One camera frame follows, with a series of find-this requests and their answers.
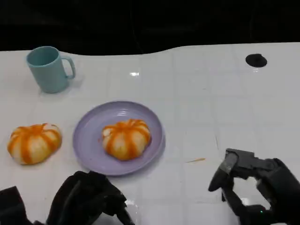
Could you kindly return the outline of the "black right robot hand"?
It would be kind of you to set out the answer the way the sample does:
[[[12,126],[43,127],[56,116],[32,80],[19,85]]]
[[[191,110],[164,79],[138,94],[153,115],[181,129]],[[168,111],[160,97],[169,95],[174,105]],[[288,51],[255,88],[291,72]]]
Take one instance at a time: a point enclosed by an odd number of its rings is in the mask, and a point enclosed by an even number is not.
[[[234,192],[234,178],[253,177],[256,188],[268,201],[262,205],[246,206]],[[273,225],[300,223],[300,183],[278,158],[259,159],[253,152],[226,149],[225,158],[216,170],[208,190],[222,190],[222,201],[227,202],[241,225]]]

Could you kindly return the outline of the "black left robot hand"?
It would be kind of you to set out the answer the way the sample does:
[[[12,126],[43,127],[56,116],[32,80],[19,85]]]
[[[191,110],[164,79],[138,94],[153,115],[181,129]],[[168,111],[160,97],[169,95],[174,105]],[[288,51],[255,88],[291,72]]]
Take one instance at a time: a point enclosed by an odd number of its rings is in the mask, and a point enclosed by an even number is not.
[[[133,225],[126,210],[126,200],[105,175],[77,171],[63,182],[56,193],[46,224],[91,225],[104,213],[117,216],[124,225]]]

